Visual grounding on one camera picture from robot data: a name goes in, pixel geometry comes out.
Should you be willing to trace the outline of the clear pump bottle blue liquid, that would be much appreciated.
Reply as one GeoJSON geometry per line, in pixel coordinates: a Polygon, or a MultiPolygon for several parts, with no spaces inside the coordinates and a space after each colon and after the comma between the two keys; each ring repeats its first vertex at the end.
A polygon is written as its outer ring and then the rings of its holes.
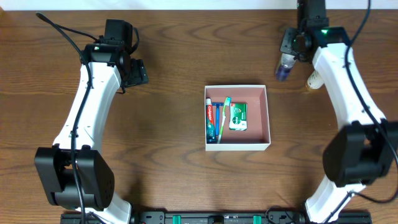
{"type": "Polygon", "coordinates": [[[280,56],[280,60],[275,69],[276,79],[280,82],[285,81],[288,78],[296,61],[297,61],[296,56],[282,53],[280,56]]]}

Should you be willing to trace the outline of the white bamboo print lotion tube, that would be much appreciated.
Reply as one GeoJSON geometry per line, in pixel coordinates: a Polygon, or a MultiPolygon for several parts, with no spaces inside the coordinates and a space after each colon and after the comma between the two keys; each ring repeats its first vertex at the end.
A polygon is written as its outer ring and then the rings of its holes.
{"type": "Polygon", "coordinates": [[[305,86],[308,91],[318,90],[324,85],[324,81],[321,75],[314,70],[312,74],[308,77],[305,86]]]}

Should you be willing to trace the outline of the blue disposable razor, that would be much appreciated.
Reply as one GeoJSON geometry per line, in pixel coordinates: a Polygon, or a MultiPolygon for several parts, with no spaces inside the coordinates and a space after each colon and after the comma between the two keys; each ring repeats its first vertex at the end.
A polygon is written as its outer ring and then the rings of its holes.
{"type": "Polygon", "coordinates": [[[220,103],[220,102],[214,102],[212,103],[213,106],[216,107],[216,113],[215,113],[215,127],[219,128],[220,126],[220,107],[224,106],[224,103],[220,103]]]}

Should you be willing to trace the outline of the green white toothbrush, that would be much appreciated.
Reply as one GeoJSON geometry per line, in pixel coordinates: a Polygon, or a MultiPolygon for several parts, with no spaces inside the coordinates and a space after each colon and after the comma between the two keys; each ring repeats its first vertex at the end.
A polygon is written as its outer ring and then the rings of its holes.
{"type": "Polygon", "coordinates": [[[221,127],[220,127],[220,132],[219,132],[218,141],[217,141],[218,144],[221,143],[221,139],[222,139],[222,136],[223,136],[224,124],[225,124],[225,121],[226,121],[226,108],[229,107],[230,104],[231,104],[231,97],[227,96],[225,98],[225,101],[224,101],[224,104],[223,104],[221,127]]]}

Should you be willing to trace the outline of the green white Dettol soap pack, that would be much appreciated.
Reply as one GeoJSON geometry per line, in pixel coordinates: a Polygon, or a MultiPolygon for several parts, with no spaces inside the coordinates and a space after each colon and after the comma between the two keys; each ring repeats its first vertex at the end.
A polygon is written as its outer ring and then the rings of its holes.
{"type": "Polygon", "coordinates": [[[248,105],[246,103],[231,103],[229,129],[232,131],[245,131],[248,128],[248,105]]]}

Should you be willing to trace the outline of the green white toothpaste tube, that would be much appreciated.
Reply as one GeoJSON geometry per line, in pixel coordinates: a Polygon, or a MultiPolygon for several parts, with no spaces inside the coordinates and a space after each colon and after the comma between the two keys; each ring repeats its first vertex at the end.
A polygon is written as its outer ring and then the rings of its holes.
{"type": "Polygon", "coordinates": [[[210,98],[207,98],[205,100],[205,103],[206,103],[206,141],[207,143],[211,143],[216,141],[213,105],[210,98]]]}

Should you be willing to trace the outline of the pink cardboard box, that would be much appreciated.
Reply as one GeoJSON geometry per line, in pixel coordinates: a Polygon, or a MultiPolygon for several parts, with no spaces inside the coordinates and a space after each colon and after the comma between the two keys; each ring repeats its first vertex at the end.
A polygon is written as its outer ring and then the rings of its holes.
{"type": "MultiPolygon", "coordinates": [[[[231,103],[246,103],[248,105],[248,128],[245,131],[229,129],[230,106],[226,108],[221,143],[218,144],[218,135],[221,127],[222,110],[220,107],[220,126],[215,127],[216,141],[206,141],[206,103],[205,103],[205,150],[206,151],[264,151],[271,144],[269,127],[269,112],[267,93],[264,85],[210,85],[205,87],[204,99],[211,102],[224,103],[225,98],[231,97],[231,103]]],[[[216,107],[213,106],[214,123],[216,107]]]]}

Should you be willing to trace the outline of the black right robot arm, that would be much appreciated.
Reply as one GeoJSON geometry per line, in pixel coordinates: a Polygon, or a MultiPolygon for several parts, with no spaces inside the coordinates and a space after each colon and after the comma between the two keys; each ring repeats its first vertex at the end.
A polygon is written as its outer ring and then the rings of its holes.
{"type": "Polygon", "coordinates": [[[376,106],[342,27],[288,28],[280,46],[280,69],[311,61],[313,78],[325,85],[338,133],[323,153],[325,176],[305,203],[307,223],[336,223],[343,208],[397,162],[397,122],[376,106]]]}

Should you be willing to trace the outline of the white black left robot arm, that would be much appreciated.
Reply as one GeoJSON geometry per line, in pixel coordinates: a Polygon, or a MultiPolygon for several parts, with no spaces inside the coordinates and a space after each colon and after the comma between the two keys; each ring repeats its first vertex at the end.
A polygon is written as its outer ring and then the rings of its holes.
{"type": "Polygon", "coordinates": [[[80,84],[68,118],[52,147],[38,148],[34,163],[51,205],[93,215],[101,223],[133,223],[132,205],[114,191],[114,174],[101,155],[109,108],[119,88],[133,86],[142,60],[132,47],[88,44],[80,84]]]}

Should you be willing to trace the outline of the black mounting rail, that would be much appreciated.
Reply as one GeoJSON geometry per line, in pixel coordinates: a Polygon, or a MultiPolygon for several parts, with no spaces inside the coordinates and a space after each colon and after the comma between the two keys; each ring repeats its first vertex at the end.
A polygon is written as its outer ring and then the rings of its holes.
{"type": "MultiPolygon", "coordinates": [[[[61,224],[77,224],[80,222],[78,214],[63,214],[61,224]]],[[[266,213],[168,213],[142,212],[134,215],[129,223],[135,224],[304,224],[310,222],[302,212],[293,210],[269,210],[266,213]]],[[[372,224],[369,212],[342,212],[337,220],[328,223],[337,224],[372,224]]]]}

